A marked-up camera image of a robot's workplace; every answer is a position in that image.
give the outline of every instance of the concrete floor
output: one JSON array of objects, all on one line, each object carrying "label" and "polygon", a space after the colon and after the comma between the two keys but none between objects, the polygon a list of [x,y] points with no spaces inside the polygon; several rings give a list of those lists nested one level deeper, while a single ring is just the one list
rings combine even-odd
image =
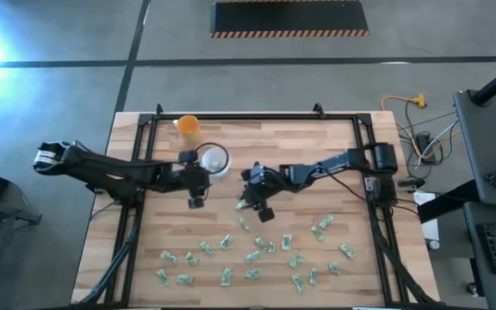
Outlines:
[{"label": "concrete floor", "polygon": [[[496,56],[496,1],[364,0],[368,39],[210,40],[210,0],[152,1],[138,59]],[[125,60],[141,0],[0,0],[0,61]],[[0,176],[18,184],[43,213],[16,233],[0,263],[0,309],[70,301],[93,195],[69,177],[43,177],[31,164],[42,141],[107,144],[124,67],[0,69]],[[418,65],[142,67],[124,109],[168,111],[375,110],[387,95],[426,95],[414,122],[453,111],[451,95],[480,88],[496,62]],[[387,105],[405,123],[402,102]],[[455,116],[424,124],[439,133]],[[461,136],[425,189],[445,191],[472,178]],[[440,221],[442,234],[463,225]],[[468,261],[433,257],[443,301],[484,307],[464,292]]]}]

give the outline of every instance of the black and orange striped mat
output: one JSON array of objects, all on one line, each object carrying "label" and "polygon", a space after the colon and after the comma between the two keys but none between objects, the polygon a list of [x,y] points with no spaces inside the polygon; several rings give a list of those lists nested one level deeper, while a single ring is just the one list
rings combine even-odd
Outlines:
[{"label": "black and orange striped mat", "polygon": [[210,36],[216,39],[368,35],[358,0],[220,0],[212,5]]}]

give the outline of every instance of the yellow extension cord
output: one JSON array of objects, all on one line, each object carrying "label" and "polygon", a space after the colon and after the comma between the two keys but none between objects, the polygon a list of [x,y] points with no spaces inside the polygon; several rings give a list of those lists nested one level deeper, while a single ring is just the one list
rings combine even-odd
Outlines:
[{"label": "yellow extension cord", "polygon": [[[426,107],[426,104],[424,102],[424,96],[422,96],[422,95],[418,95],[418,96],[416,96],[414,98],[405,98],[405,97],[402,97],[402,96],[385,96],[385,97],[382,98],[382,100],[380,102],[380,107],[381,107],[382,111],[386,111],[386,107],[384,107],[384,103],[388,99],[396,99],[396,100],[400,100],[402,102],[412,102],[412,103],[415,103],[416,105],[418,105],[419,107],[421,107],[422,109]],[[411,141],[412,146],[414,147],[414,152],[417,154],[417,156],[419,158],[429,158],[431,155],[435,154],[436,151],[437,151],[437,149],[443,143],[447,142],[450,137],[455,137],[456,135],[458,135],[459,133],[461,133],[460,130],[457,130],[454,133],[452,133],[450,135],[450,137],[445,137],[445,138],[439,140],[437,142],[437,146],[435,146],[434,148],[432,148],[431,151],[428,153],[428,155],[422,156],[420,154],[420,150],[417,147],[416,142],[414,141],[414,137],[412,136],[411,132],[409,132],[408,130],[406,130],[406,128],[403,125],[399,124],[399,122],[396,121],[395,124],[397,126],[399,126],[401,129],[403,129],[405,131],[405,133],[407,134],[407,136],[409,136],[409,140]]]}]

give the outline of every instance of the wooden table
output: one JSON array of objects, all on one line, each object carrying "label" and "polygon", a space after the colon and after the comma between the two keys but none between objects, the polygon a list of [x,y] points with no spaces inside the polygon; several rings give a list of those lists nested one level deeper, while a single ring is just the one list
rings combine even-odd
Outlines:
[{"label": "wooden table", "polygon": [[[395,145],[400,167],[397,177],[405,177],[405,160],[393,114],[371,114],[376,140]],[[138,113],[116,115],[108,144],[109,156],[131,158],[138,116]],[[243,189],[240,178],[243,169],[250,168],[256,160],[275,168],[279,164],[311,164],[355,147],[350,121],[202,121],[201,130],[206,141],[218,142],[227,148],[232,156],[232,168],[224,179],[211,187],[204,208],[190,210],[186,192],[148,192],[130,307],[383,306],[366,203],[333,180],[319,180],[297,195],[281,193],[273,197],[269,203],[276,218],[265,224],[259,222],[257,213],[251,209],[240,213],[235,210]],[[173,124],[159,121],[153,158],[175,160],[182,145]],[[347,171],[337,177],[363,194],[359,172]],[[400,193],[400,196],[411,199],[409,195]],[[109,202],[107,196],[98,196],[94,211]],[[410,203],[400,205],[415,209]],[[309,229],[328,213],[334,214],[334,221],[325,231],[325,240],[319,242]],[[91,221],[73,301],[86,296],[109,266],[119,214],[119,207],[111,207]],[[241,229],[239,216],[249,224],[251,232]],[[419,219],[415,214],[396,209],[394,225],[403,263],[427,294],[438,300]],[[294,237],[292,251],[280,249],[282,235],[286,233]],[[234,241],[223,251],[219,249],[220,241],[227,234],[231,234]],[[265,253],[257,262],[246,265],[244,256],[257,249],[254,243],[257,236],[279,245],[277,252]],[[202,252],[199,247],[202,241],[216,249],[212,257]],[[339,251],[338,246],[343,243],[355,250],[355,261]],[[162,250],[177,255],[179,263],[173,265],[161,259]],[[197,267],[190,267],[184,259],[188,251],[200,258]],[[306,262],[292,270],[288,261],[298,252]],[[341,276],[330,274],[329,262],[338,262]],[[233,269],[229,288],[220,286],[224,267]],[[309,270],[313,267],[318,271],[316,287],[308,284]],[[170,278],[169,288],[159,283],[156,271],[160,268],[164,268]],[[261,268],[263,277],[245,280],[244,274],[249,268]],[[397,296],[390,265],[388,272],[394,296]],[[176,275],[181,273],[195,277],[192,287],[176,285]],[[299,274],[305,283],[302,294],[296,292],[290,279],[293,274]],[[121,282],[119,277],[116,298],[120,297]]]}]

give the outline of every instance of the orange cup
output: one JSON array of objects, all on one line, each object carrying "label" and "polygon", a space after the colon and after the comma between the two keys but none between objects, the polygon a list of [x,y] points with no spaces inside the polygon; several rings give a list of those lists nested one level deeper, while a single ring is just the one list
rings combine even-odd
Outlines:
[{"label": "orange cup", "polygon": [[188,147],[196,147],[202,142],[202,133],[198,119],[193,115],[184,115],[179,120],[173,121],[177,131]]}]

